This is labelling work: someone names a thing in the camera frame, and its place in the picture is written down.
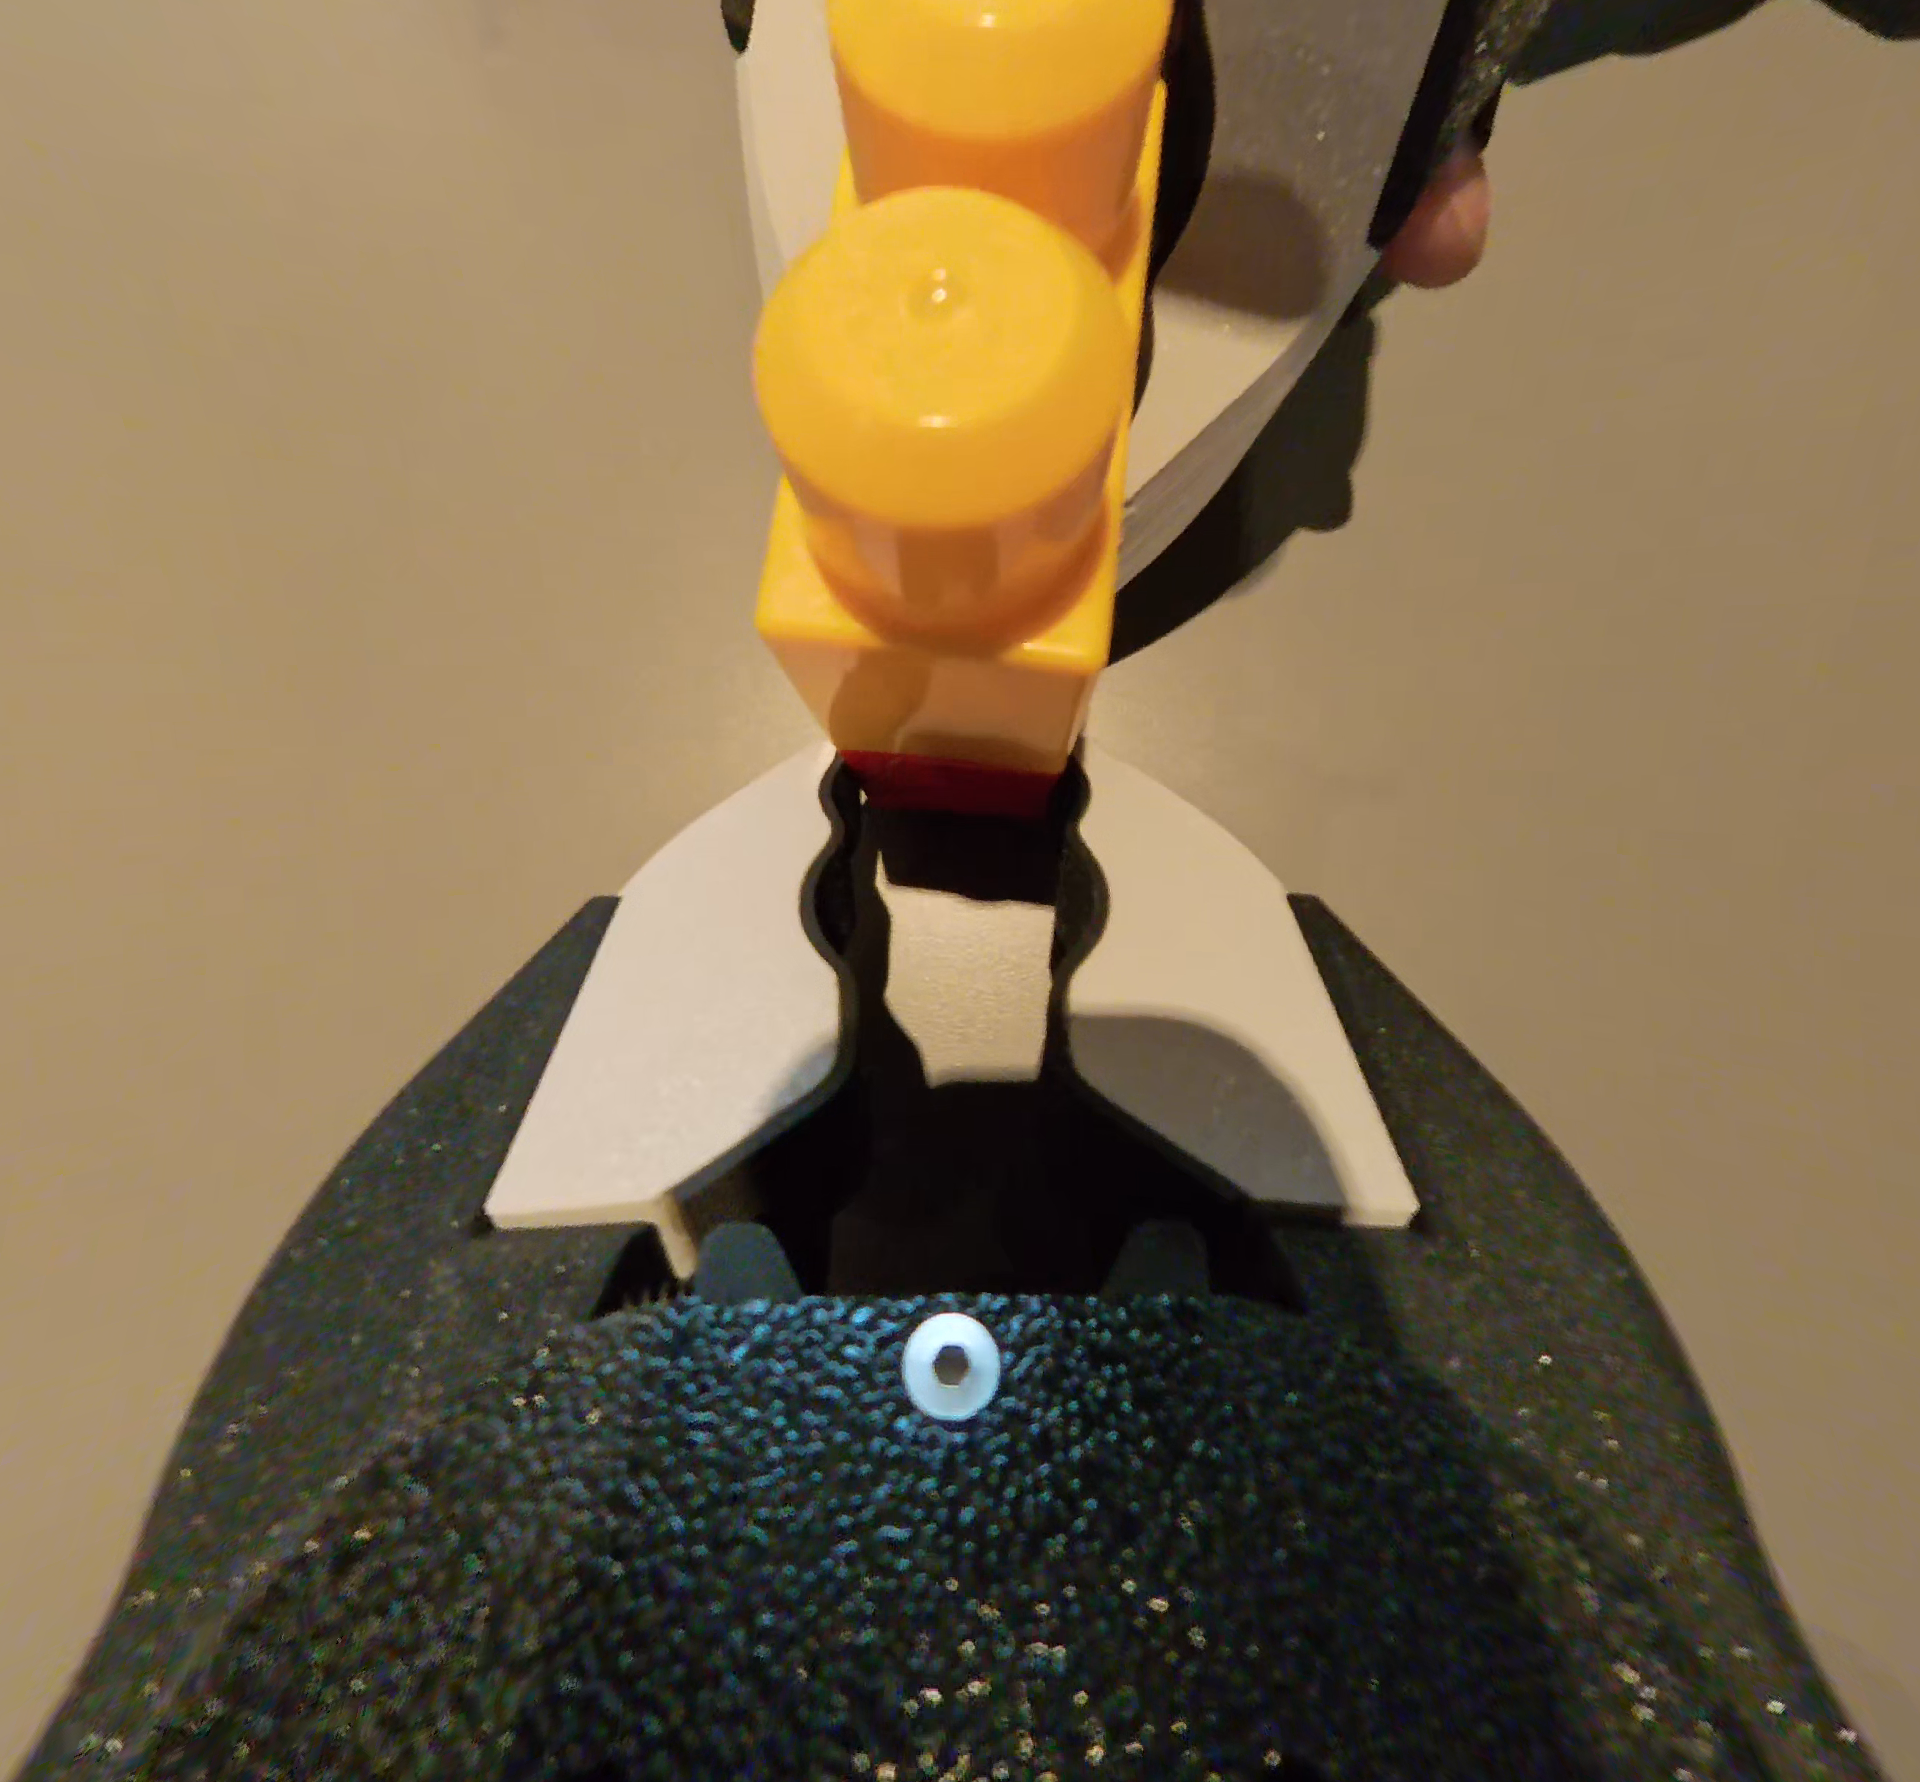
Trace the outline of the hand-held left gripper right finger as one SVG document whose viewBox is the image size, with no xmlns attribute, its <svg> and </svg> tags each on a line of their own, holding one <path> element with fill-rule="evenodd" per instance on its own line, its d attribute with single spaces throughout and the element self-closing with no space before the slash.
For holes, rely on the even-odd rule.
<svg viewBox="0 0 1920 1782">
<path fill-rule="evenodd" d="M 1419 1211 L 1282 880 L 1139 770 L 1081 758 L 1098 924 L 1063 976 L 1071 1073 L 1272 1213 Z"/>
</svg>

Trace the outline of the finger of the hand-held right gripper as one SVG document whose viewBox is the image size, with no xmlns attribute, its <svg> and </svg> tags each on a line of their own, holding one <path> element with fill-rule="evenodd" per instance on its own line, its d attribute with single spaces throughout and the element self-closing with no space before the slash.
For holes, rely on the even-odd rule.
<svg viewBox="0 0 1920 1782">
<path fill-rule="evenodd" d="M 766 297 L 823 233 L 846 155 L 826 0 L 753 0 L 733 92 L 757 281 Z"/>
<path fill-rule="evenodd" d="M 1307 374 L 1368 233 L 1451 0 L 1198 0 L 1209 149 L 1152 278 L 1119 577 L 1158 560 Z"/>
</svg>

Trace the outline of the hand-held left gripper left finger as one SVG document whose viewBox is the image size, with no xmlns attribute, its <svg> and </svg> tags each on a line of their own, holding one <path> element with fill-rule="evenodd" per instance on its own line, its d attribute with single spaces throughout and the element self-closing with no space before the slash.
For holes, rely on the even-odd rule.
<svg viewBox="0 0 1920 1782">
<path fill-rule="evenodd" d="M 620 888 L 485 1197 L 497 1230 L 659 1224 L 838 1089 L 835 773 L 827 745 L 797 751 Z"/>
</svg>

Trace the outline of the yellow two-stud mega block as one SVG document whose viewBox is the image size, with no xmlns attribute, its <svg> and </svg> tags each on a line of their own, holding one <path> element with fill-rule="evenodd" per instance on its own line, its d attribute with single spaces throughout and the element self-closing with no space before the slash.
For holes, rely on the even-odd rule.
<svg viewBox="0 0 1920 1782">
<path fill-rule="evenodd" d="M 751 382 L 757 631 L 838 754 L 1062 770 L 1115 626 L 1174 0 L 826 0 L 846 132 Z"/>
</svg>

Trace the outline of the red single-stud mega block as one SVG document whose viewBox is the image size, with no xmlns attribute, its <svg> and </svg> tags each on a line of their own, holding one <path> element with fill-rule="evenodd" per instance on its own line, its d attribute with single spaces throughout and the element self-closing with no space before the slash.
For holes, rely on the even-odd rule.
<svg viewBox="0 0 1920 1782">
<path fill-rule="evenodd" d="M 1062 770 L 1007 770 L 926 754 L 844 751 L 860 798 L 874 809 L 916 815 L 1043 817 Z"/>
</svg>

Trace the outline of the person's right hand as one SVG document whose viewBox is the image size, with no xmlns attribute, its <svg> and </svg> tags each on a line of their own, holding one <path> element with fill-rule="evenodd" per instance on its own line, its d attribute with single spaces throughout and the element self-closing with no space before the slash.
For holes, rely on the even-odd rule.
<svg viewBox="0 0 1920 1782">
<path fill-rule="evenodd" d="M 1397 287 L 1442 289 L 1467 278 L 1491 235 L 1491 174 L 1481 146 L 1463 141 L 1434 171 L 1405 225 L 1379 254 Z"/>
</svg>

